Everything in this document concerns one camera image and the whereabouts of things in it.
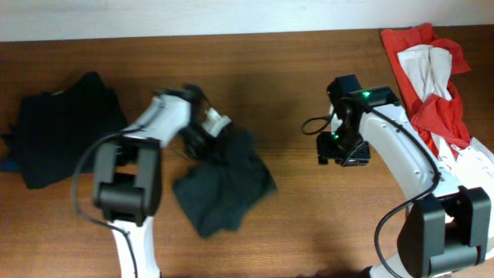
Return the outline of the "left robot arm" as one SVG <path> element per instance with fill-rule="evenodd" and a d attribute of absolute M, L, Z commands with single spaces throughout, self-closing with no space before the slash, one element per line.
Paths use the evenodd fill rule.
<path fill-rule="evenodd" d="M 203 158 L 231 124 L 193 85 L 159 90 L 129 127 L 96 149 L 92 200 L 113 233 L 122 277 L 159 277 L 154 216 L 161 203 L 161 151 L 176 137 Z"/>

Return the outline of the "dark green t-shirt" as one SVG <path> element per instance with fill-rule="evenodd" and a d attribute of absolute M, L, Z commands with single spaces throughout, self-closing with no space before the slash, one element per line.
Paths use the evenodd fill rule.
<path fill-rule="evenodd" d="M 237 231 L 244 216 L 277 190 L 250 131 L 235 125 L 207 158 L 176 180 L 173 192 L 202 238 Z"/>

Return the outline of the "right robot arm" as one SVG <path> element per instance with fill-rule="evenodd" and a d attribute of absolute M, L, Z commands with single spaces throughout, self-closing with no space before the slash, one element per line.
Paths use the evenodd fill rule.
<path fill-rule="evenodd" d="M 407 119 L 387 86 L 363 89 L 354 75 L 327 87 L 327 126 L 318 130 L 318 161 L 364 166 L 373 148 L 406 198 L 377 224 L 374 241 L 387 220 L 401 210 L 407 218 L 398 251 L 362 271 L 363 277 L 439 277 L 493 258 L 493 187 L 467 184 L 441 166 Z"/>

